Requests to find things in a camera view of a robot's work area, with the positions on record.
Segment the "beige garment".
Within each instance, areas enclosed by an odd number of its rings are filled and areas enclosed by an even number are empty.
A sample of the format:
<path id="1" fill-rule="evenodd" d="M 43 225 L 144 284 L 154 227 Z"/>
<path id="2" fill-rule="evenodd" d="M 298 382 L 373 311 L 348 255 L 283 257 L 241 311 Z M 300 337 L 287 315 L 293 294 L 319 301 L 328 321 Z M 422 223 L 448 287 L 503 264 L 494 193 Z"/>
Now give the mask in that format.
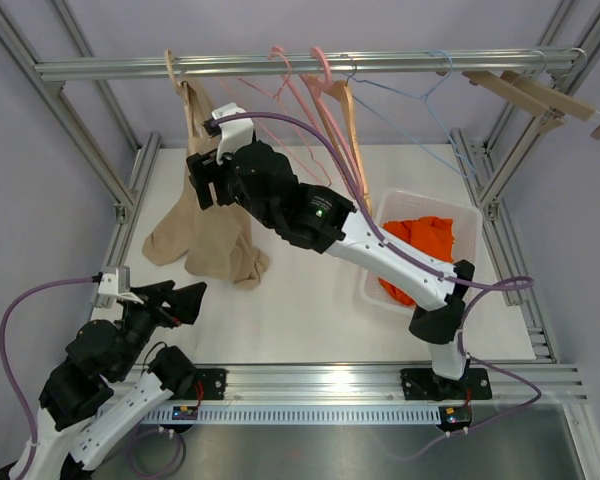
<path id="1" fill-rule="evenodd" d="M 259 286 L 269 268 L 269 257 L 253 243 L 247 212 L 236 204 L 202 209 L 188 170 L 178 201 L 145 238 L 142 254 L 156 266 L 183 259 L 188 274 L 243 290 Z"/>

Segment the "thick pink plastic hanger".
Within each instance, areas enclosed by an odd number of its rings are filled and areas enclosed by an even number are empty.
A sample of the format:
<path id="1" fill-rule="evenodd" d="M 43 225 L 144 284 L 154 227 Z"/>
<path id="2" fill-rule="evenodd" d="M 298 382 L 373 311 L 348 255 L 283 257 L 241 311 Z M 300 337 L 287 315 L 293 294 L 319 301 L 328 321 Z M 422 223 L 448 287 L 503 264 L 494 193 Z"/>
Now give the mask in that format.
<path id="1" fill-rule="evenodd" d="M 336 101 L 340 107 L 339 102 L 326 93 L 326 90 L 331 85 L 331 83 L 333 81 L 336 81 L 333 79 L 331 66 L 329 64 L 329 61 L 327 60 L 324 51 L 319 47 L 312 47 L 310 50 L 310 56 L 319 62 L 322 68 L 323 75 L 319 77 L 318 75 L 301 74 L 301 80 L 303 81 L 303 83 L 309 91 L 309 95 L 323 124 L 325 133 L 327 134 L 327 137 L 329 138 L 331 144 L 336 150 L 337 158 L 347 163 L 347 171 L 351 174 L 355 182 L 355 187 L 349 187 L 350 193 L 357 191 L 361 195 L 356 184 L 354 173 L 352 171 L 352 168 L 350 167 L 349 160 L 347 158 L 348 135 L 344 124 L 341 108 L 340 112 L 346 133 L 343 133 L 343 130 L 340 128 L 340 124 L 338 123 L 335 114 L 330 110 L 325 100 L 325 97 L 330 97 L 331 99 Z"/>

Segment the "beige hanger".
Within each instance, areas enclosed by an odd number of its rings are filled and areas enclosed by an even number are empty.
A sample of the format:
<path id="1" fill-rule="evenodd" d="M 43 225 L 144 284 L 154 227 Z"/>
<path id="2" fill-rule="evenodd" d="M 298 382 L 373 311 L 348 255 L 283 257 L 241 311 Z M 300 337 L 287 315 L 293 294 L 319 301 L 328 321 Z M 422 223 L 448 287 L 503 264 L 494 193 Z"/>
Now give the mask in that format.
<path id="1" fill-rule="evenodd" d="M 199 132 L 195 125 L 195 115 L 193 109 L 193 100 L 195 92 L 190 88 L 186 81 L 179 80 L 174 71 L 174 55 L 170 49 L 164 51 L 164 60 L 171 84 L 183 103 L 187 136 L 189 139 L 198 138 Z"/>

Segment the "orange t shirt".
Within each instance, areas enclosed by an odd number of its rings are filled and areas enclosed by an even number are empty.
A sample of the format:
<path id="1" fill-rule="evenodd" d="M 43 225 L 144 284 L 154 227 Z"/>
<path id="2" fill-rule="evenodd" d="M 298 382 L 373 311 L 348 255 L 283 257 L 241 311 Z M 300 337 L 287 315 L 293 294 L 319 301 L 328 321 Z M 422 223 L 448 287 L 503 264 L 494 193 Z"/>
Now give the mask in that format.
<path id="1" fill-rule="evenodd" d="M 388 221 L 383 224 L 383 228 L 435 259 L 453 262 L 455 237 L 451 218 L 425 216 L 411 220 Z"/>

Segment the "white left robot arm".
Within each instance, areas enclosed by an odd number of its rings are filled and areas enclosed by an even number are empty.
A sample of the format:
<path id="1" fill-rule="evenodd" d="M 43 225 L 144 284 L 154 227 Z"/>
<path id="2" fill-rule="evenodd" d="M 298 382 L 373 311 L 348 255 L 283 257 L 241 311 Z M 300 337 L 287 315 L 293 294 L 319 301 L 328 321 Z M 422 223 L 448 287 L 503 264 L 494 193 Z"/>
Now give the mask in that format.
<path id="1" fill-rule="evenodd" d="M 121 400 L 100 410 L 156 329 L 195 323 L 206 289 L 204 282 L 177 288 L 173 281 L 132 287 L 117 298 L 120 319 L 84 324 L 46 380 L 38 408 L 23 408 L 30 438 L 20 458 L 0 468 L 0 479 L 87 478 L 151 410 L 200 392 L 194 364 L 167 346 Z"/>

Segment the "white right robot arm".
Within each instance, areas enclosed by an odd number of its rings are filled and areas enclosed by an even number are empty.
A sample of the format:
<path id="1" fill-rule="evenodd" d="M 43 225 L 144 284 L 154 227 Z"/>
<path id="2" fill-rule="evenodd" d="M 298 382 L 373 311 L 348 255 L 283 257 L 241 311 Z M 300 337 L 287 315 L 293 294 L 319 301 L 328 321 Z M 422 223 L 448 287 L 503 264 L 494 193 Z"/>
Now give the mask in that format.
<path id="1" fill-rule="evenodd" d="M 416 304 L 409 330 L 428 345 L 434 389 L 454 397 L 466 388 L 469 362 L 458 341 L 472 263 L 438 260 L 401 241 L 346 197 L 300 182 L 287 157 L 261 141 L 222 157 L 193 154 L 186 164 L 202 209 L 237 204 L 290 245 L 348 261 L 408 294 Z"/>

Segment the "wooden hanger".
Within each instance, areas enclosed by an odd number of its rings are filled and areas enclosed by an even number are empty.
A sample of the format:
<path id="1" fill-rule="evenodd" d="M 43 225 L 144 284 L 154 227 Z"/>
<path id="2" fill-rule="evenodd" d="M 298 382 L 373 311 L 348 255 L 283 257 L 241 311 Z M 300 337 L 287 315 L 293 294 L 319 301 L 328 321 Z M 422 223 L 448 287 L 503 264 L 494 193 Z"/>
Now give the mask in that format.
<path id="1" fill-rule="evenodd" d="M 340 104 L 348 135 L 347 158 L 354 173 L 358 190 L 362 195 L 368 212 L 371 213 L 372 201 L 364 164 L 359 149 L 353 94 L 350 87 L 344 80 L 333 81 L 327 88 L 326 93 L 337 100 Z"/>

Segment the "white plastic basket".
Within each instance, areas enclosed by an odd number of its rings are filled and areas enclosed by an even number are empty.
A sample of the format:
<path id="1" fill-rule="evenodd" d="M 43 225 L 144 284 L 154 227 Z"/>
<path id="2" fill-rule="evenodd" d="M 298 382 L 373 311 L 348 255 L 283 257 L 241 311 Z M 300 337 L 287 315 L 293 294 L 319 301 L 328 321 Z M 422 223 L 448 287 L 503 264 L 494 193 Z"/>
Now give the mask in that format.
<path id="1" fill-rule="evenodd" d="M 477 209 L 415 193 L 391 189 L 387 191 L 376 211 L 375 220 L 379 226 L 388 221 L 418 219 L 425 216 L 451 218 L 455 242 L 452 249 L 453 262 L 467 260 L 477 263 L 477 244 L 482 219 Z M 361 273 L 360 295 L 367 303 L 395 313 L 410 315 L 415 303 L 395 285 L 364 270 Z"/>

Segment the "wooden hangers at right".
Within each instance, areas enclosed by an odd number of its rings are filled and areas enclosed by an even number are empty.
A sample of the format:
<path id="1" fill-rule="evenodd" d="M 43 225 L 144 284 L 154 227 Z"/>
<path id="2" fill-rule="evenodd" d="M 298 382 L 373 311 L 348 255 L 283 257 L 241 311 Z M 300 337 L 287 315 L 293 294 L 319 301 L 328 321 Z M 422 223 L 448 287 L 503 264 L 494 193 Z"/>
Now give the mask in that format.
<path id="1" fill-rule="evenodd" d="M 485 88 L 534 118 L 540 118 L 540 135 L 562 126 L 566 116 L 583 122 L 600 119 L 600 111 L 593 105 L 513 71 L 504 71 L 500 75 L 488 71 L 466 71 L 462 75 L 472 85 Z M 590 137 L 600 140 L 600 123 Z"/>

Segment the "aluminium hanging rod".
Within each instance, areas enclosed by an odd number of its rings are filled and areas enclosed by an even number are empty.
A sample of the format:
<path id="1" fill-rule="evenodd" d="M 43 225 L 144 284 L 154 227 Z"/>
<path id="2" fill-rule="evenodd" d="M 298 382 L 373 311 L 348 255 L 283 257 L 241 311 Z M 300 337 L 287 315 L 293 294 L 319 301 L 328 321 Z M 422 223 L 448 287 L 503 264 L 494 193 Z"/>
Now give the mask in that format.
<path id="1" fill-rule="evenodd" d="M 531 47 L 487 50 L 334 52 L 325 55 L 336 74 L 403 72 L 463 72 L 500 70 L 566 70 L 585 63 L 585 53 L 576 47 Z M 47 81 L 121 80 L 159 78 L 171 66 L 176 74 L 193 76 L 264 76 L 287 72 L 321 74 L 320 60 L 309 53 L 289 53 L 285 59 L 273 54 L 181 56 L 105 59 L 81 57 L 42 61 L 35 71 Z"/>

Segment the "aluminium front rail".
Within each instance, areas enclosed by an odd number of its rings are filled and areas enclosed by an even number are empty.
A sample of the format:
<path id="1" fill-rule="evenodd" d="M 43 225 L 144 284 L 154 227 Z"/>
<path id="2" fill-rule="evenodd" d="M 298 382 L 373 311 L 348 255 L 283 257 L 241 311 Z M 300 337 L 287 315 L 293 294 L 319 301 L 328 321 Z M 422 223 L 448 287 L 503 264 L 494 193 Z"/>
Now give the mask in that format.
<path id="1" fill-rule="evenodd" d="M 500 364 L 489 371 L 493 401 L 524 402 L 533 397 L 532 383 L 544 403 L 585 403 L 586 387 L 573 365 Z M 254 364 L 226 365 L 220 380 L 228 404 L 397 404 L 404 400 L 399 363 L 385 364 Z"/>

